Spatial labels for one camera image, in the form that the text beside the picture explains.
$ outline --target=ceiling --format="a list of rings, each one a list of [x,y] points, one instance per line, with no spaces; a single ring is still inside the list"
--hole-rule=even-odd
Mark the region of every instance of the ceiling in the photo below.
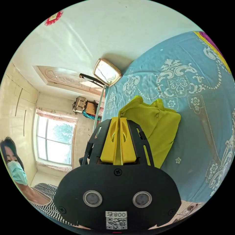
[[[46,85],[34,66],[92,76],[97,60],[106,58],[124,72],[151,47],[193,30],[201,29],[182,14],[153,1],[88,0],[64,9],[51,25],[41,23],[20,45],[12,62],[38,91],[74,100],[79,93]]]

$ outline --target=yellow cloth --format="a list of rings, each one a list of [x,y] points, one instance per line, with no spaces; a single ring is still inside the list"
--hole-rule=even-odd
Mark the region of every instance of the yellow cloth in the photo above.
[[[164,108],[161,99],[148,105],[137,95],[119,111],[118,117],[127,118],[140,125],[149,142],[154,166],[160,168],[176,136],[180,114]]]

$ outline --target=yellow robot part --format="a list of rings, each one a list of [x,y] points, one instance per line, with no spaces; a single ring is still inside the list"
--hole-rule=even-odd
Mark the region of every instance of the yellow robot part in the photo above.
[[[123,165],[136,161],[131,134],[125,117],[113,117],[105,140],[101,161]]]

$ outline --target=blue bedsheet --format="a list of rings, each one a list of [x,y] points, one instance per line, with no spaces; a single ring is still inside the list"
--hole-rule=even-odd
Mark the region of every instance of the blue bedsheet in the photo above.
[[[194,32],[170,38],[141,55],[106,91],[102,120],[134,96],[181,114],[173,146],[161,169],[175,181],[181,199],[207,202],[234,156],[235,83],[224,64]]]

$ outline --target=striped shirt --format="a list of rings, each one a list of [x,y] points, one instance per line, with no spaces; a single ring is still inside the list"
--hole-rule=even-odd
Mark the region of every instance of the striped shirt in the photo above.
[[[62,218],[61,214],[56,209],[56,206],[53,202],[54,196],[56,194],[56,190],[58,188],[57,186],[51,185],[51,184],[46,184],[46,183],[39,183],[39,184],[35,185],[32,188],[34,188],[34,189],[38,190],[39,192],[45,194],[46,196],[51,198],[51,200],[48,204],[45,204],[45,205],[38,205],[38,204],[35,204],[35,203],[29,201],[31,203],[31,205],[33,205],[40,212],[44,213],[45,215],[47,215],[47,216],[49,216],[49,217],[51,217],[55,220],[58,220],[62,223],[68,224],[68,225],[73,225],[73,224],[65,221]]]

